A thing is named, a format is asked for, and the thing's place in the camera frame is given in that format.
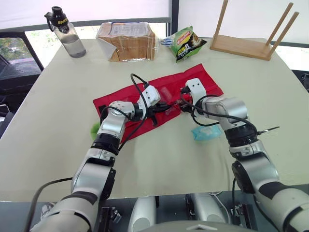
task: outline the red towel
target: red towel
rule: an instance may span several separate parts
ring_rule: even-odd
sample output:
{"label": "red towel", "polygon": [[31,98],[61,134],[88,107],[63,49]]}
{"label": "red towel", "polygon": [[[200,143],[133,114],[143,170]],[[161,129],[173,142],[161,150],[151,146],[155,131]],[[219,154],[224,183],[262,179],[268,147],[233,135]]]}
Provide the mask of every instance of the red towel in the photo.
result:
{"label": "red towel", "polygon": [[[149,81],[149,84],[154,86],[160,93],[161,102],[166,102],[168,105],[172,105],[167,111],[155,114],[158,124],[153,126],[153,122],[150,118],[146,119],[143,126],[139,128],[131,137],[131,139],[144,134],[156,127],[159,127],[166,123],[167,121],[178,116],[181,111],[176,104],[176,101],[180,99],[180,89],[185,87],[187,80],[198,78],[206,89],[207,94],[216,94],[222,95],[222,90],[214,82],[214,80],[208,75],[204,70],[202,64],[198,64],[185,72],[177,73],[174,75],[164,76],[153,81]],[[139,88],[143,91],[143,85],[138,84]],[[140,94],[136,90],[134,85],[125,87],[119,91],[111,93],[101,98],[93,100],[93,103],[97,109],[98,114],[100,115],[99,107],[104,105],[109,105],[113,101],[124,101],[124,102],[133,102],[136,103],[140,98]],[[140,122],[129,121],[126,123],[126,130],[123,136],[125,139],[138,125]]]}

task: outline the blue tissue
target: blue tissue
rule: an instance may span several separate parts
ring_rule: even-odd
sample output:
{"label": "blue tissue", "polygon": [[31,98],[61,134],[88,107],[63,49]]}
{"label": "blue tissue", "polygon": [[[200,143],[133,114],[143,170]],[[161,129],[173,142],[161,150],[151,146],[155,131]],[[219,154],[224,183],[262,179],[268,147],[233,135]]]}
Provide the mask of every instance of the blue tissue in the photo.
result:
{"label": "blue tissue", "polygon": [[191,130],[195,141],[206,141],[219,137],[222,132],[218,125],[213,125],[211,127],[196,127]]}

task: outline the office chair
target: office chair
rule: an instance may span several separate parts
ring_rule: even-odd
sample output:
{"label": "office chair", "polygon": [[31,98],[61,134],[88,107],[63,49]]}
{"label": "office chair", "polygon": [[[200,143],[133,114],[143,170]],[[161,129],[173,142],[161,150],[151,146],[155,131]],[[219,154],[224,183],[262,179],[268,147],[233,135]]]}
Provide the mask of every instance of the office chair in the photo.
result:
{"label": "office chair", "polygon": [[[1,117],[13,118],[43,69],[24,32],[0,32]],[[8,120],[1,125],[0,137]]]}

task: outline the green object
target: green object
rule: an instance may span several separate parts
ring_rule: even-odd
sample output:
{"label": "green object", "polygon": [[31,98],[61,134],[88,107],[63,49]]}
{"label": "green object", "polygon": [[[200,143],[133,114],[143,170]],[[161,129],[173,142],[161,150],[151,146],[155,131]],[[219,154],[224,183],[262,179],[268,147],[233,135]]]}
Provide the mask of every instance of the green object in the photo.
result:
{"label": "green object", "polygon": [[97,122],[97,123],[92,125],[92,128],[90,130],[90,135],[91,135],[92,140],[96,139],[97,132],[98,132],[99,128],[100,128],[100,123],[99,122]]}
{"label": "green object", "polygon": [[176,57],[176,62],[195,55],[206,43],[205,40],[199,38],[192,30],[193,27],[190,26],[169,37],[172,41],[170,49]]}

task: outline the clear plastic bottle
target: clear plastic bottle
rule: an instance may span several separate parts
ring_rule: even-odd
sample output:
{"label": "clear plastic bottle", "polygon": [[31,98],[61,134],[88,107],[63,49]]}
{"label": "clear plastic bottle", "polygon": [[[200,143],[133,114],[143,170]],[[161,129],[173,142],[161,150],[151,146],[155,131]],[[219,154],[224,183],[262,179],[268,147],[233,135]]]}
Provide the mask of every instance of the clear plastic bottle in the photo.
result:
{"label": "clear plastic bottle", "polygon": [[86,49],[75,31],[74,25],[68,21],[61,7],[53,6],[52,11],[52,13],[48,12],[45,15],[50,30],[56,34],[71,57],[83,57],[86,54]]}

